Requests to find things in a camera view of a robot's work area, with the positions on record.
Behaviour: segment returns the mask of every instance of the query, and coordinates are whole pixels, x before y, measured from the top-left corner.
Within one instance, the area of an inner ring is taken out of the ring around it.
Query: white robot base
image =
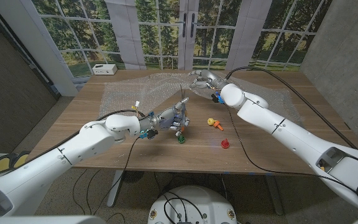
[[[178,196],[183,198],[183,203],[180,199],[171,199],[177,198]],[[195,206],[197,206],[201,214],[199,211],[197,211],[196,207],[184,199],[187,199]],[[171,221],[167,218],[167,216],[175,223],[183,224],[237,223],[236,214],[234,213],[233,206],[230,204],[230,202],[228,202],[224,197],[222,197],[222,195],[218,194],[217,192],[197,185],[177,187],[159,197],[150,209],[147,223],[169,224]]]

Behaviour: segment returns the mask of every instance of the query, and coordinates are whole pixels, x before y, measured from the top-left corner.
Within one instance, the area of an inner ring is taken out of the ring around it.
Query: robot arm
[[[181,130],[189,123],[185,116],[187,101],[185,98],[160,114],[150,113],[142,119],[113,114],[85,124],[66,143],[0,177],[0,216],[15,215],[22,204],[57,177],[82,160],[124,142],[126,134],[152,139],[158,130]]]
[[[221,89],[224,102],[238,110],[237,115],[289,148],[318,175],[342,182],[350,187],[320,178],[332,191],[358,208],[358,150],[325,141],[290,120],[268,110],[261,97],[242,91],[235,84],[209,70],[192,72],[198,75],[190,87]]]

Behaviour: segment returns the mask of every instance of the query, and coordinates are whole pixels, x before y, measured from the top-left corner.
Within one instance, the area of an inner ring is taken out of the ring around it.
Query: power cord
[[[101,121],[101,120],[103,120],[104,118],[107,118],[107,117],[110,116],[110,115],[113,115],[113,114],[116,114],[116,113],[123,113],[123,112],[135,112],[135,113],[139,113],[142,117],[146,117],[146,115],[143,114],[143,113],[140,112],[140,111],[136,111],[136,110],[118,110],[118,111],[110,112],[110,113],[108,113],[108,114],[106,114],[106,115],[104,115],[104,116],[98,118],[97,121]],[[14,171],[14,170],[16,170],[16,169],[18,169],[18,168],[20,168],[20,167],[26,165],[27,163],[29,163],[29,162],[33,161],[34,159],[36,159],[36,158],[38,158],[38,157],[44,155],[45,153],[48,153],[48,152],[50,152],[50,151],[56,149],[57,147],[61,146],[63,143],[65,143],[65,142],[67,142],[68,140],[72,139],[73,137],[75,137],[75,136],[76,136],[77,134],[79,134],[79,133],[80,133],[80,130],[76,131],[75,133],[73,133],[72,135],[68,136],[67,138],[65,138],[64,140],[62,140],[61,142],[59,142],[58,144],[52,146],[51,148],[49,148],[49,149],[46,150],[45,152],[39,154],[38,156],[35,156],[34,158],[30,159],[29,161],[23,163],[21,166],[19,166],[19,167],[13,169],[12,171]]]
[[[350,147],[354,148],[354,149],[357,149],[358,148],[350,141],[348,140],[348,138],[346,138],[340,131],[338,131],[338,129],[336,129],[316,108],[314,108],[314,106],[309,103],[300,93],[298,93],[290,84],[288,84],[285,80],[283,80],[282,78],[280,78],[279,76],[277,76],[276,74],[274,74],[273,72],[271,71],[268,71],[266,69],[263,69],[263,68],[257,68],[257,67],[250,67],[250,66],[245,66],[245,67],[239,67],[239,68],[236,68],[236,69],[233,69],[231,70],[225,77],[226,80],[228,80],[230,78],[230,76],[235,72],[235,71],[238,71],[238,70],[243,70],[243,69],[255,69],[255,70],[260,70],[260,71],[263,71],[263,72],[266,72],[268,73],[269,75],[273,76],[274,78],[276,78],[278,81],[280,81],[282,84],[284,84],[285,86],[287,86],[292,92],[294,92],[306,105],[309,106],[310,109],[312,109],[339,137],[341,137],[348,145],[350,145]],[[242,146],[242,149],[244,150],[248,160],[250,160],[246,150],[244,149],[244,146],[242,145],[242,141],[241,141],[241,138],[240,138],[240,135],[239,133],[237,132],[237,129],[234,125],[234,121],[233,121],[233,118],[231,116],[231,112],[230,112],[230,109],[229,107],[225,104],[227,110],[229,111],[229,114],[230,114],[230,119],[231,119],[231,123],[233,124],[233,127],[234,127],[234,130],[236,131],[236,134],[237,134],[237,137],[239,138],[239,141],[241,143],[241,146]],[[264,168],[261,168],[259,167],[258,165],[256,165],[254,162],[252,162],[250,160],[250,162],[255,165],[256,167],[258,167],[259,169],[262,169],[264,171],[267,171],[267,172],[274,172],[274,173],[277,173],[277,174],[296,174],[296,175],[309,175],[309,176],[313,176],[313,177],[320,177],[320,178],[324,178],[324,179],[328,179],[328,180],[331,180],[333,182],[336,182],[337,184],[341,184],[342,186],[346,187],[347,189],[351,190],[352,192],[354,192],[355,194],[356,191],[351,189],[350,187],[348,187],[347,185],[343,184],[342,182],[340,181],[337,181],[337,180],[334,180],[332,178],[329,178],[329,177],[325,177],[325,176],[321,176],[321,175],[316,175],[316,174],[305,174],[305,173],[296,173],[296,172],[279,172],[279,171],[273,171],[273,170],[267,170],[267,169],[264,169]]]
[[[222,175],[221,175],[221,180],[222,180],[222,185],[223,185],[223,189],[224,189],[224,195],[226,196],[226,200],[227,200],[227,190],[226,190],[226,185],[224,184]]]
[[[119,212],[112,214],[112,215],[106,220],[106,223],[107,223],[113,216],[115,216],[115,215],[121,215],[122,220],[124,220],[124,224],[125,224],[125,217],[124,217],[123,214],[121,214],[121,213],[119,213]]]
[[[204,218],[203,218],[203,214],[201,214],[200,210],[198,209],[198,207],[197,207],[193,202],[191,202],[191,201],[189,201],[189,200],[187,200],[187,199],[185,199],[185,198],[176,197],[176,198],[170,198],[170,199],[168,199],[168,200],[164,203],[164,213],[165,213],[165,216],[168,218],[168,220],[169,220],[172,224],[176,224],[176,223],[168,216],[168,214],[167,214],[167,209],[166,209],[166,205],[167,205],[167,203],[169,203],[169,201],[175,200],[175,199],[184,200],[184,201],[190,203],[192,206],[194,206],[194,207],[197,209],[198,213],[200,214],[200,217],[201,217],[203,223],[205,223],[205,220],[204,220]]]
[[[122,171],[122,174],[119,176],[119,178],[117,179],[117,181],[112,185],[112,187],[107,191],[107,193],[104,195],[104,197],[102,198],[102,201],[100,201],[100,204],[99,204],[99,206],[97,207],[97,209],[94,211],[93,215],[95,215],[96,212],[99,210],[100,206],[101,206],[102,203],[103,203],[103,200],[107,197],[107,195],[109,195],[110,190],[111,190],[114,186],[116,186],[117,183],[121,180],[122,175],[124,174],[125,170],[127,169],[128,162],[129,162],[129,158],[130,158],[130,156],[131,156],[132,149],[134,148],[134,145],[135,145],[136,141],[137,141],[139,138],[140,138],[140,137],[137,137],[137,138],[135,139],[134,143],[133,143],[132,146],[131,146],[131,149],[130,149],[129,155],[128,155],[128,159],[127,159],[127,162],[126,162],[126,164],[125,164],[124,170]]]
[[[254,69],[254,70],[260,70],[263,72],[268,73],[269,75],[273,76],[274,78],[276,78],[278,81],[280,81],[282,84],[284,84],[286,87],[288,87],[292,92],[295,93],[296,96],[298,96],[306,105],[309,106],[309,108],[311,110],[313,110],[313,112],[315,112],[317,114],[317,116],[319,116],[339,137],[341,137],[348,145],[350,145],[350,147],[357,149],[358,148],[350,141],[348,140],[348,138],[346,138],[338,129],[336,129],[316,108],[314,108],[314,106],[312,104],[310,104],[300,93],[298,93],[290,84],[288,84],[285,80],[283,80],[282,78],[280,78],[278,75],[274,74],[273,72],[263,69],[263,68],[258,68],[258,67],[251,67],[251,66],[245,66],[245,67],[239,67],[236,69],[231,70],[228,75],[226,75],[225,79],[229,79],[230,76],[238,70],[243,70],[243,69]]]
[[[73,196],[74,203],[81,208],[81,210],[82,210],[82,212],[84,213],[84,215],[86,215],[86,214],[85,214],[85,210],[84,210],[84,208],[75,200],[74,190],[75,190],[75,186],[77,185],[77,182],[78,182],[78,181],[80,180],[80,178],[85,174],[86,171],[87,171],[87,169],[84,170],[84,172],[77,178],[77,180],[76,180],[75,183],[74,183],[73,190],[72,190],[72,192],[73,192],[73,193],[72,193],[72,196]]]
[[[158,183],[158,180],[157,180],[157,176],[155,175],[155,172],[153,172],[153,175],[154,175],[154,179],[155,179],[155,182],[157,183],[157,186],[158,186],[158,197],[160,197],[161,195],[161,188],[160,188],[160,184]],[[172,193],[172,192],[168,192],[168,193],[171,193],[173,195],[175,195],[176,197],[179,197],[177,194],[175,193]],[[183,200],[180,200],[182,205],[183,205],[183,208],[185,209],[185,222],[187,222],[187,212],[186,212],[186,207],[185,207],[185,204],[183,203]],[[175,211],[175,213],[177,214],[177,217],[179,218],[179,221],[181,222],[181,216],[179,216],[179,213],[177,212],[177,210],[172,206],[171,203],[169,203],[169,205],[171,205],[171,207],[173,208],[173,210]]]
[[[92,176],[92,178],[89,180],[89,182],[88,182],[88,188],[86,189],[86,204],[87,204],[87,206],[88,206],[88,208],[89,208],[89,214],[92,214],[92,210],[91,210],[91,206],[90,206],[90,201],[88,200],[88,194],[89,194],[89,192],[90,192],[90,185],[91,185],[91,182],[92,182],[92,180],[93,180],[93,178],[96,176],[96,174],[98,174],[98,172],[100,172],[101,170],[98,170],[98,171],[96,171],[94,174],[93,174],[93,176]]]
[[[139,113],[141,116],[146,117],[146,115],[143,114],[143,113],[140,112],[140,111],[136,111],[136,110],[118,110],[118,111],[110,112],[110,113],[108,113],[108,114],[106,114],[106,115],[104,115],[104,116],[98,118],[97,121],[101,121],[101,120],[103,120],[104,118],[107,118],[108,116],[110,116],[110,115],[112,115],[112,114],[123,113],[123,112]],[[62,140],[61,142],[59,142],[58,144],[54,145],[53,147],[51,147],[50,149],[46,150],[45,152],[39,154],[38,156],[34,157],[33,159],[27,161],[26,163],[28,163],[28,162],[30,162],[30,161],[33,161],[34,159],[36,159],[36,158],[38,158],[38,157],[44,155],[45,153],[50,152],[51,150],[53,150],[53,149],[55,149],[55,148],[61,146],[63,143],[65,143],[65,142],[67,142],[68,140],[70,140],[70,139],[72,139],[73,137],[75,137],[78,133],[80,133],[80,131],[76,131],[75,133],[73,133],[72,135],[68,136],[67,138],[65,138],[64,140]],[[73,195],[72,195],[72,196],[73,196],[73,200],[74,200],[74,202],[77,204],[77,206],[79,206],[79,207],[81,208],[81,210],[82,210],[82,212],[84,213],[84,215],[85,215],[85,210],[84,210],[84,208],[75,200],[75,197],[74,197],[74,189],[75,189],[75,186],[76,186],[77,182],[80,180],[80,178],[84,175],[84,173],[85,173],[86,171],[87,171],[87,170],[85,170],[85,171],[79,176],[79,178],[77,178],[76,182],[74,183],[73,190],[72,190],[72,192],[73,192]],[[90,180],[89,183],[88,183],[88,188],[86,189],[86,204],[88,205],[89,214],[90,214],[90,215],[92,214],[92,211],[91,211],[91,207],[90,207],[90,204],[89,204],[89,201],[88,201],[88,192],[89,192],[89,188],[90,188],[90,185],[91,185],[91,181],[93,180],[93,178],[95,177],[95,175],[96,175],[99,171],[97,171],[97,172],[92,176],[91,180]]]

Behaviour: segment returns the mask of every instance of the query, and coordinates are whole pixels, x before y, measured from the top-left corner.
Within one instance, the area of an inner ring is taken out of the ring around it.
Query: grass
[[[115,63],[117,65],[117,68],[120,70],[125,69],[125,65],[123,63],[117,63],[113,61],[108,61],[109,63]],[[94,61],[90,62],[89,64],[91,67],[96,65],[97,63],[104,63],[104,61]],[[265,64],[261,62],[251,62],[249,64],[250,66],[259,67],[259,68],[265,68]],[[159,63],[146,63],[146,67],[148,70],[160,70],[160,64]],[[281,71],[283,69],[284,65],[277,65],[277,64],[268,64],[267,70],[270,71]],[[74,77],[86,77],[91,76],[91,72],[88,68],[88,65],[86,63],[79,63],[76,65],[69,65],[68,68],[70,69],[71,73]],[[209,69],[211,70],[225,70],[226,68],[226,61],[223,60],[213,60],[211,62],[211,66]],[[200,61],[195,60],[193,64],[194,70],[202,70],[202,69],[208,69],[208,64],[202,64]],[[293,65],[287,65],[284,69],[284,71],[292,71],[297,72],[299,71],[299,66],[293,66]]]

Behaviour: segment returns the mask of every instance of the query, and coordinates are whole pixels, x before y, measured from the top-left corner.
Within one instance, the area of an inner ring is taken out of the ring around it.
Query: red cap
[[[221,146],[222,146],[222,148],[227,149],[230,146],[230,144],[227,141],[227,139],[225,139],[222,141]]]

